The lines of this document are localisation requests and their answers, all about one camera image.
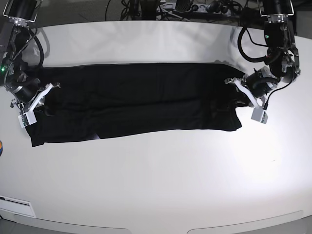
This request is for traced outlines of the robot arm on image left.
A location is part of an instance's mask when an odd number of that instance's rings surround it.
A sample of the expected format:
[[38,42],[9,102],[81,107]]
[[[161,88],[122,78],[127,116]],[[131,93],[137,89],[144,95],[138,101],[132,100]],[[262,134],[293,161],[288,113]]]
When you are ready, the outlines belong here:
[[[40,0],[9,0],[0,18],[0,85],[14,96],[11,106],[17,106],[21,113],[26,112],[45,89],[45,84],[36,76],[43,68],[44,51],[37,37],[38,28],[30,28],[41,4]],[[36,66],[29,66],[22,59],[23,51],[31,42],[39,49]]]

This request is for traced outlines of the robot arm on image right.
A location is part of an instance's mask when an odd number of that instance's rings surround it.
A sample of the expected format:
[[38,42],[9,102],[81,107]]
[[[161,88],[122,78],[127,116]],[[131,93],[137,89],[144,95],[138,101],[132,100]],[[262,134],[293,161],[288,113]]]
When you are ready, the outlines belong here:
[[[239,21],[242,26],[237,39],[241,56],[251,63],[264,63],[251,75],[229,78],[227,84],[236,86],[237,107],[252,106],[267,110],[271,96],[290,86],[301,74],[299,51],[295,43],[293,28],[294,7],[290,0],[259,0],[256,12],[244,5],[240,9]],[[242,47],[242,38],[250,25],[263,20],[266,56],[252,58]]]

